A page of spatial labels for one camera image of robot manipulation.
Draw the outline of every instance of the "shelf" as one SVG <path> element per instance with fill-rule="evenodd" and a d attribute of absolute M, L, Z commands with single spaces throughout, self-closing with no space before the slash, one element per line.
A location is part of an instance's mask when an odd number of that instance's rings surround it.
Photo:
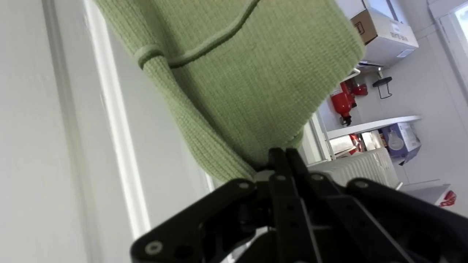
<path fill-rule="evenodd" d="M 422 119 L 422 117 L 420 115 L 407 115 L 407 117 L 385 118 L 385 119 L 378 119 L 378 121 L 366 121 L 366 122 L 359 122 L 359 124 L 353 124 L 349 127 L 331 130 L 327 133 L 327 136 L 331 140 L 331 138 L 349 136 L 353 133 L 365 133 L 369 130 L 378 130 L 378 128 L 392 125 L 397 122 L 409 122 L 409 121 L 417 121 L 417 119 Z"/>

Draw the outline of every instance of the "box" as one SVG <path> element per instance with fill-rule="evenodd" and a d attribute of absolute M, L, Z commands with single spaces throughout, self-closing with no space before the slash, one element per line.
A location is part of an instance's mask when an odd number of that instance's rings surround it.
<path fill-rule="evenodd" d="M 391 67 L 420 46 L 410 24 L 378 10 L 365 10 L 352 22 L 366 43 L 366 62 Z"/>
<path fill-rule="evenodd" d="M 412 122 L 398 122 L 381 130 L 390 155 L 395 162 L 409 162 L 422 149 L 420 138 Z"/>

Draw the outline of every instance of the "green sweater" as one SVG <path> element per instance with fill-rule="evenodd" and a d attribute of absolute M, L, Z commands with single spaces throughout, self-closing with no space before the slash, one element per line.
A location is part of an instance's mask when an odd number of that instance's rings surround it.
<path fill-rule="evenodd" d="M 223 181 L 252 176 L 271 147 L 297 147 L 312 112 L 363 55 L 334 0 L 97 3 L 197 160 Z"/>

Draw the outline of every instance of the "knit texture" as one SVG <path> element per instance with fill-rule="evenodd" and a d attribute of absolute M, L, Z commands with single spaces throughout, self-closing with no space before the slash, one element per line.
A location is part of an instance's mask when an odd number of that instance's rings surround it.
<path fill-rule="evenodd" d="M 163 92 L 197 160 L 249 178 L 363 57 L 333 0 L 97 0 Z"/>

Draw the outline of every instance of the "green knit fabric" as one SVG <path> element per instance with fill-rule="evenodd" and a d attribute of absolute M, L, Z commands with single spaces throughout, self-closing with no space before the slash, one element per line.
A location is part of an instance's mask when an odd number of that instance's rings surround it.
<path fill-rule="evenodd" d="M 197 160 L 249 178 L 363 55 L 334 0 L 97 0 Z"/>

